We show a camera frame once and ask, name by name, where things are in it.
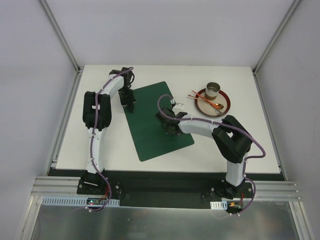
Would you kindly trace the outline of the steel cup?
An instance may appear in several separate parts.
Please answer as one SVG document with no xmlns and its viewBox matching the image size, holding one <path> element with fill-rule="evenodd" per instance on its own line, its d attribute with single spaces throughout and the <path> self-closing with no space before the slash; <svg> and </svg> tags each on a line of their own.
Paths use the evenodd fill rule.
<svg viewBox="0 0 320 240">
<path fill-rule="evenodd" d="M 205 88 L 205 98 L 208 100 L 215 100 L 221 90 L 221 86 L 216 82 L 209 82 Z"/>
</svg>

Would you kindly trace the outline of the green placemat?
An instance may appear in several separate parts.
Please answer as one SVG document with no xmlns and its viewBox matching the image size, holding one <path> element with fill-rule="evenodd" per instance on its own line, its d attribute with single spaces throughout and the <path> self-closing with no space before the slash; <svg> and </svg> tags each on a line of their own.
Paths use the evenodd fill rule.
<svg viewBox="0 0 320 240">
<path fill-rule="evenodd" d="M 158 99 L 172 95 L 166 82 L 158 82 L 133 90 L 135 98 L 133 113 L 125 110 L 125 116 L 141 162 L 189 147 L 195 143 L 191 134 L 167 134 L 156 118 Z"/>
</svg>

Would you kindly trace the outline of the red rimmed beige plate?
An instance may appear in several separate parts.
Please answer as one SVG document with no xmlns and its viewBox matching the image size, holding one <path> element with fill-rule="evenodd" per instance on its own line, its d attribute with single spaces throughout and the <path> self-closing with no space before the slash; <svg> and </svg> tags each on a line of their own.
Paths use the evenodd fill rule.
<svg viewBox="0 0 320 240">
<path fill-rule="evenodd" d="M 195 93 L 194 103 L 196 108 L 205 116 L 210 118 L 218 118 L 226 115 L 231 108 L 231 101 L 229 96 L 220 90 L 214 100 L 205 100 L 206 89 Z"/>
</svg>

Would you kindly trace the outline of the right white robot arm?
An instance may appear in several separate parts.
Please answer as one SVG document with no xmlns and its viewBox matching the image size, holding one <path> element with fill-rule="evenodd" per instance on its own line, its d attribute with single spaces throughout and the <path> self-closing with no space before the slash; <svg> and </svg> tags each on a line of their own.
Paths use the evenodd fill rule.
<svg viewBox="0 0 320 240">
<path fill-rule="evenodd" d="M 215 123 L 186 112 L 175 114 L 173 110 L 164 107 L 155 114 L 155 118 L 168 134 L 195 134 L 213 139 L 227 162 L 224 182 L 214 187 L 215 193 L 230 200 L 242 193 L 245 183 L 245 157 L 248 156 L 253 141 L 233 116 L 228 115 L 221 122 Z"/>
</svg>

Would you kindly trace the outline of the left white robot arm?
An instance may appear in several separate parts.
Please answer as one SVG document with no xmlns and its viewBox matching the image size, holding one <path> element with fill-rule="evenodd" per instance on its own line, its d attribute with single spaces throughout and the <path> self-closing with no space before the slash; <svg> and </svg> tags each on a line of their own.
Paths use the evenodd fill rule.
<svg viewBox="0 0 320 240">
<path fill-rule="evenodd" d="M 134 111 L 136 99 L 131 89 L 135 80 L 133 69 L 122 67 L 120 70 L 112 70 L 107 82 L 98 91 L 87 91 L 84 94 L 82 121 L 88 132 L 89 154 L 81 180 L 96 195 L 102 194 L 107 185 L 107 180 L 102 175 L 105 167 L 101 154 L 103 137 L 112 121 L 112 98 L 118 94 L 121 106 L 130 113 Z"/>
</svg>

